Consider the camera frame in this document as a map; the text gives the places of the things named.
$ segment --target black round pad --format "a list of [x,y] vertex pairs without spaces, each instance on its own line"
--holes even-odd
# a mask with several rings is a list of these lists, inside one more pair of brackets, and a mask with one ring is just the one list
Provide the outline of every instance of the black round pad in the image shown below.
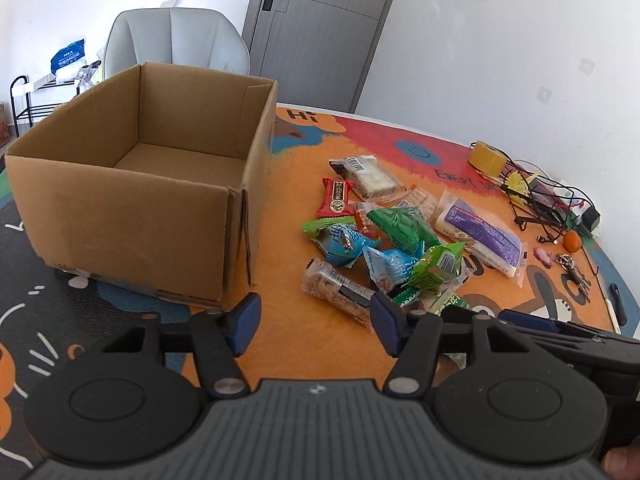
[[438,387],[433,408],[467,449],[530,465],[590,452],[607,417],[595,384],[546,352],[482,356]]
[[551,386],[532,379],[509,379],[487,394],[489,405],[513,420],[545,420],[562,406],[562,397]]
[[179,374],[135,354],[95,353],[42,381],[24,417],[52,456],[109,466],[171,447],[199,413],[197,390]]

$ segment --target tape roll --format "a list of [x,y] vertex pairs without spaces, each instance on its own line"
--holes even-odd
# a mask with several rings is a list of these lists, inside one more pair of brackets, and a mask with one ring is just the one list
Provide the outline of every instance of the tape roll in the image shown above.
[[469,156],[469,164],[476,170],[482,171],[488,176],[499,176],[507,163],[507,157],[504,153],[499,152],[493,146],[478,140],[471,156]]

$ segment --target cardboard box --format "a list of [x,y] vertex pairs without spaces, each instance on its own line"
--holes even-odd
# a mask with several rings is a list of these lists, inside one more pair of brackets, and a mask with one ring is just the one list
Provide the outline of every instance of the cardboard box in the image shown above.
[[149,63],[81,94],[8,149],[47,265],[216,304],[258,248],[277,83]]
[[0,103],[0,148],[9,142],[9,123],[4,113],[4,105]]

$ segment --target gray door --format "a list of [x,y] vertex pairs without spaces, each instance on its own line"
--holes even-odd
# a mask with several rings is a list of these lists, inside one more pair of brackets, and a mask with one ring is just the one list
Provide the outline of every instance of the gray door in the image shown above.
[[278,100],[348,112],[386,0],[261,0],[251,74]]

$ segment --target round table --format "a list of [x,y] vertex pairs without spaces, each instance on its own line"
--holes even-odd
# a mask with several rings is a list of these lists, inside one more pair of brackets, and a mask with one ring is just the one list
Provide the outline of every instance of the round table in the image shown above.
[[[530,224],[519,231],[503,193],[468,164],[468,147],[367,118],[281,105],[272,152],[254,277],[254,290],[262,296],[262,322],[239,359],[254,388],[261,378],[374,378],[380,383],[393,364],[374,334],[300,289],[306,264],[320,256],[301,224],[315,218],[324,196],[322,178],[335,176],[330,158],[373,154],[406,186],[417,184],[435,196],[449,189],[513,225],[529,247],[524,282],[518,286],[470,258],[474,275],[458,293],[475,310],[494,316],[510,308],[612,330],[600,280],[605,291],[609,283],[620,288],[628,316],[623,334],[636,330],[638,304],[597,243],[586,244],[597,276],[584,253],[575,255],[588,284],[587,303],[561,267],[545,269],[532,257],[542,230]],[[22,230],[3,170],[0,158],[0,469],[3,479],[14,480],[40,460],[22,421],[25,398],[39,380],[140,312],[155,311],[162,322],[181,322],[197,308],[46,267]],[[564,252],[561,246],[545,248]],[[244,270],[240,258],[232,291],[236,301],[248,292]],[[368,282],[362,259],[346,274]],[[189,354],[169,355],[167,366],[197,382]]]

